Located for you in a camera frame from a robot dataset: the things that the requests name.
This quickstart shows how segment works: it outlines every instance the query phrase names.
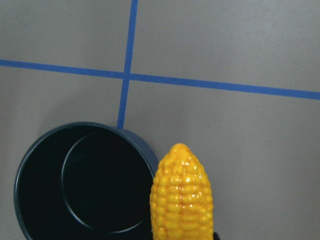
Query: blue line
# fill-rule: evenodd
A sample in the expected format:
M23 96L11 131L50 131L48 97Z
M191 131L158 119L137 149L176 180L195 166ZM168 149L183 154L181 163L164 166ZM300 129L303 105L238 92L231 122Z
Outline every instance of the blue line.
M207 89L220 89L220 90L238 91L238 92L245 92L245 93L267 94L267 95L276 95L276 96L284 96L284 97L320 100L320 92L316 92L316 91L304 91L304 90L294 90L294 89L285 89L285 88L277 88L277 87L254 86L254 85L245 85L245 84L218 82L218 81L185 79L185 78L154 76L154 75L144 75L144 74L135 74L135 73L132 73L130 75L130 79L134 81L160 83L160 84L172 84L172 85L199 87L199 88L207 88Z
M137 11L138 11L138 0L132 0L131 8L130 8L128 37L126 42L124 77L122 81L120 106L119 106L118 121L117 121L117 127L120 129L124 127L124 123L125 123L127 98L128 98L128 91L129 91L129 81L130 81L130 75L131 75L130 72L131 72L131 65L132 65L132 56L134 52Z
M124 77L124 74L118 71L106 71L106 70L97 70L97 69L89 69L89 68L25 62L25 61L12 61L12 60L4 60L4 59L0 59L0 66L67 73L67 74L87 75L87 76L95 76L95 77L115 78L115 79L122 79Z

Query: plastic corn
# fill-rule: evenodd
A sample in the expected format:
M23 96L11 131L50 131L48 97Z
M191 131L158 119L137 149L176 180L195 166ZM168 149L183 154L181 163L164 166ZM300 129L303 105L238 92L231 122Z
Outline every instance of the plastic corn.
M186 145L174 145L151 188L153 240L213 240L213 208L204 167Z

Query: vertical blue line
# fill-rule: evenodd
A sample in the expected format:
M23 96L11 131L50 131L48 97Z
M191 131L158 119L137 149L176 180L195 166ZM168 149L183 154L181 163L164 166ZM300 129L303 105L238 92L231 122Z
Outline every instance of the vertical blue line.
M124 127L124 123L125 123L132 56L134 51L137 11L138 11L138 0L132 0L131 8L130 8L128 37L126 42L124 75L122 80L120 106L119 106L118 121L117 121L117 127L120 129Z

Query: black container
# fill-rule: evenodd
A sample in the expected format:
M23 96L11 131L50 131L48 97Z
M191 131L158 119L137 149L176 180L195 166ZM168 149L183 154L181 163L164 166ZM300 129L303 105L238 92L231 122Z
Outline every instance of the black container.
M14 185L28 240L152 239L149 195L158 160L139 136L74 122L29 148Z

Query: gray surface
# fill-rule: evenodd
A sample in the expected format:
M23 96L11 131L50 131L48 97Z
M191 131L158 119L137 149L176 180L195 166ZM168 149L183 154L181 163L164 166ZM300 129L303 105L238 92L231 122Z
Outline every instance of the gray surface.
M0 2L0 59L123 71L130 1ZM140 0L132 72L320 91L320 2ZM72 121L116 125L120 79L0 66L0 240L23 240L19 162ZM124 127L183 142L212 182L222 240L320 237L320 101L132 81Z

